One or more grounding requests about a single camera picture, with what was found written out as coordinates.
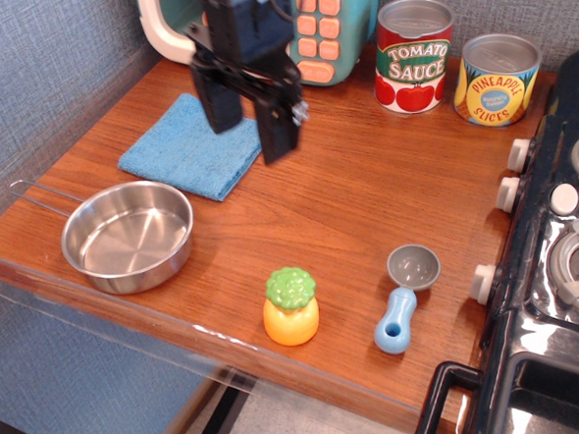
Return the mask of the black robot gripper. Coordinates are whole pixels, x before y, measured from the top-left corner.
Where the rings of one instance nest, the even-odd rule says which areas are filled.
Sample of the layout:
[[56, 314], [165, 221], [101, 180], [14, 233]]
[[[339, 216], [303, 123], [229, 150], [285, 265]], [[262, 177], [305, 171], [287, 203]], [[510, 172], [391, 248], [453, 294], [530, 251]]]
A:
[[190, 67], [210, 128], [221, 134], [238, 125], [240, 99], [251, 99], [263, 160], [273, 164], [298, 147], [309, 118], [300, 71], [287, 53], [291, 0], [199, 1], [207, 22], [185, 34], [195, 46]]

